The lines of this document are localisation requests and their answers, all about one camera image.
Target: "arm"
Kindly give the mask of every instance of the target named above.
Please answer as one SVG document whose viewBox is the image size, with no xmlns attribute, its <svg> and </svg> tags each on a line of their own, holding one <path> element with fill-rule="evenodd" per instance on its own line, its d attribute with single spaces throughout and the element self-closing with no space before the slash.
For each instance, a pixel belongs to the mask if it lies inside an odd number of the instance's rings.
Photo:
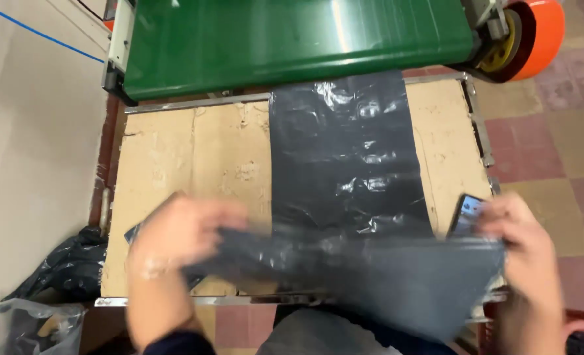
<svg viewBox="0 0 584 355">
<path fill-rule="evenodd" d="M 180 267 L 216 253 L 217 229 L 244 229 L 247 211 L 228 201 L 196 201 L 175 193 L 143 223 L 126 262 L 127 322 L 143 351 L 176 330 L 202 333 Z"/>
<path fill-rule="evenodd" d="M 505 277 L 517 293 L 500 319 L 503 352 L 564 354 L 563 299 L 548 233 L 515 194 L 490 202 L 481 215 L 480 229 L 505 239 Z"/>
</svg>

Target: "person's left hand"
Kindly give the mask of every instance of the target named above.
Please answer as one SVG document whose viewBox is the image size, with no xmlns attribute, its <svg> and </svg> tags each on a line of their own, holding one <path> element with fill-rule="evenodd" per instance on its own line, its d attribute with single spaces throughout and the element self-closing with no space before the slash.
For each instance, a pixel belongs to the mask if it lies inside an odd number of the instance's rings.
<svg viewBox="0 0 584 355">
<path fill-rule="evenodd" d="M 216 253 L 217 229 L 246 229 L 248 210 L 237 201 L 195 200 L 176 192 L 143 222 L 130 248 L 137 269 L 174 269 Z"/>
</svg>

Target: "sleeve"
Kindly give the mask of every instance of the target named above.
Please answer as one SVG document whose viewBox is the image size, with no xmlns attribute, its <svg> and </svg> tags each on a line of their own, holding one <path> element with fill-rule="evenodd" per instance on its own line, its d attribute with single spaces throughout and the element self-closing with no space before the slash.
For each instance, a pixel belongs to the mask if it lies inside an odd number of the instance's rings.
<svg viewBox="0 0 584 355">
<path fill-rule="evenodd" d="M 200 333 L 174 332 L 151 343 L 143 355 L 215 355 L 211 343 Z"/>
</svg>

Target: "blue cable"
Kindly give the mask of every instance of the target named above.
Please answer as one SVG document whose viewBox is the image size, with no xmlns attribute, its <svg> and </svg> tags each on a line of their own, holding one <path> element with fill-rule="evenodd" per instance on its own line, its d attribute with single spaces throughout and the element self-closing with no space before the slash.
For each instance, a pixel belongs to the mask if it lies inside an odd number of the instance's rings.
<svg viewBox="0 0 584 355">
<path fill-rule="evenodd" d="M 77 52 L 77 53 L 83 54 L 84 56 L 87 56 L 87 57 L 89 57 L 89 58 L 91 58 L 91 59 L 97 60 L 97 61 L 98 61 L 98 62 L 100 62 L 100 63 L 103 63 L 103 60 L 99 59 L 98 57 L 91 56 L 89 53 L 82 52 L 82 51 L 80 51 L 79 49 L 77 49 L 77 48 L 75 48 L 75 47 L 72 47 L 72 46 L 70 46 L 70 45 L 68 45 L 68 44 L 66 44 L 66 43 L 62 43 L 62 42 L 60 42 L 59 40 L 57 40 L 57 39 L 55 39 L 55 38 L 53 38 L 53 37 L 51 37 L 51 36 L 47 36 L 47 35 L 43 34 L 42 32 L 39 32 L 38 30 L 35 30 L 35 29 L 33 29 L 33 28 L 31 28 L 31 27 L 27 26 L 26 24 L 24 24 L 24 23 L 20 22 L 19 20 L 16 20 L 16 19 L 14 19 L 14 18 L 11 18 L 11 17 L 9 17 L 8 15 L 4 14 L 3 12 L 0 12 L 0 16 L 1 16 L 1 17 L 3 17 L 3 18 L 5 18 L 6 20 L 10 20 L 10 21 L 12 21 L 13 23 L 16 23 L 16 24 L 17 24 L 17 25 L 19 25 L 20 27 L 22 27 L 22 28 L 24 28 L 24 29 L 26 29 L 26 30 L 29 30 L 29 31 L 31 31 L 31 32 L 35 33 L 36 35 L 38 35 L 38 36 L 44 37 L 44 38 L 46 38 L 46 39 L 48 39 L 48 40 L 50 40 L 50 41 L 52 41 L 52 42 L 55 42 L 55 43 L 57 43 L 57 44 L 59 44 L 59 45 L 63 46 L 63 47 L 67 47 L 68 49 L 70 49 L 70 50 L 72 50 L 72 51 L 75 51 L 75 52 Z"/>
</svg>

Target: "conveyor belt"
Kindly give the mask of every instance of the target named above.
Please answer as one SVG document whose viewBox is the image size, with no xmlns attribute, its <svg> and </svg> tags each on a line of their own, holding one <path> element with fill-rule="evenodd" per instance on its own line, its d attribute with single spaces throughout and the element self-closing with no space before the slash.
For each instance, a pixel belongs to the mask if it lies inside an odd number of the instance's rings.
<svg viewBox="0 0 584 355">
<path fill-rule="evenodd" d="M 134 100 L 465 61 L 460 0 L 138 0 Z"/>
</svg>

